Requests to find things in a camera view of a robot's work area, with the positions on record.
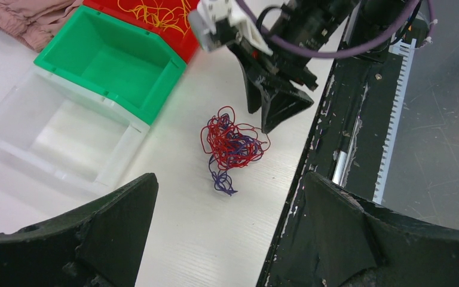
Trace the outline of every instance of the tabletop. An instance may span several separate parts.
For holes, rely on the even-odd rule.
[[[271,4],[281,1],[249,1],[255,13]],[[323,50],[337,48],[342,30]],[[0,101],[36,56],[0,31]],[[225,105],[235,109],[239,123],[259,126],[261,114],[247,113],[240,65],[226,48],[196,54],[120,183],[153,172],[160,185],[136,286],[256,284],[332,62],[308,64],[318,77],[319,88],[308,92],[314,106],[270,133],[271,148],[260,161],[230,171],[238,193],[229,197],[213,190],[200,130]],[[47,186],[0,161],[0,233],[95,198]]]

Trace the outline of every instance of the yellow string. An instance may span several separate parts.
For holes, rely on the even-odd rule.
[[[133,13],[136,19],[142,20],[143,22],[153,27],[160,28],[163,31],[166,31],[167,29],[173,29],[179,31],[183,36],[185,36],[191,28],[189,21],[187,21],[187,15],[191,11],[191,4],[188,2],[188,0],[180,0],[181,5],[173,9],[162,7],[163,2],[158,4],[156,0],[154,0],[156,7],[145,5],[143,0],[141,0],[141,2],[142,5],[138,5],[129,10],[124,9],[120,5],[120,0],[117,0],[117,5],[124,12]],[[177,10],[180,10],[180,14],[176,15],[175,11]],[[181,18],[183,18],[185,27],[184,29],[178,25]]]

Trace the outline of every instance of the plastic bin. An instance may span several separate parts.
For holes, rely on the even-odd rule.
[[[198,2],[199,0],[185,0],[183,3],[189,5],[190,8],[187,8],[187,10],[191,11],[196,9]],[[170,47],[174,49],[174,51],[177,52],[177,54],[180,55],[186,63],[189,63],[199,47],[198,41],[188,25],[187,15],[183,15],[184,10],[181,8],[183,7],[182,0],[84,0],[84,5],[110,16],[114,16],[115,18],[127,23],[146,29],[150,32],[156,33],[161,36],[161,38],[165,40],[165,42],[168,43],[168,45],[170,45]],[[137,19],[134,12],[129,11],[135,9],[138,5],[146,5],[149,9],[152,8],[152,10],[147,13],[149,16],[147,19],[143,16],[143,10],[140,10],[138,13],[139,19]],[[169,10],[173,10],[173,16],[168,14]],[[154,24],[159,23],[157,20],[158,18],[159,20],[164,19],[162,23],[165,23],[166,26],[173,24],[173,21],[178,19],[176,25],[180,29],[187,31],[186,34],[184,35],[176,28],[165,28],[165,26],[161,28],[156,27],[157,25],[154,26]]]
[[[186,63],[159,37],[82,6],[34,63],[151,125]]]
[[[71,185],[116,187],[149,126],[115,102],[31,68],[0,104],[0,149]]]

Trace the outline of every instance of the tangled red and purple string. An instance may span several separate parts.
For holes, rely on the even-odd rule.
[[[260,134],[260,128],[235,124],[235,110],[230,106],[222,107],[201,129],[203,151],[211,154],[209,171],[215,190],[229,195],[237,192],[228,171],[261,159],[270,148],[270,139],[266,136],[266,141],[260,141]]]

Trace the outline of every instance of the pink fabric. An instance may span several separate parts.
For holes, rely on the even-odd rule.
[[[0,0],[0,29],[41,51],[82,0]]]

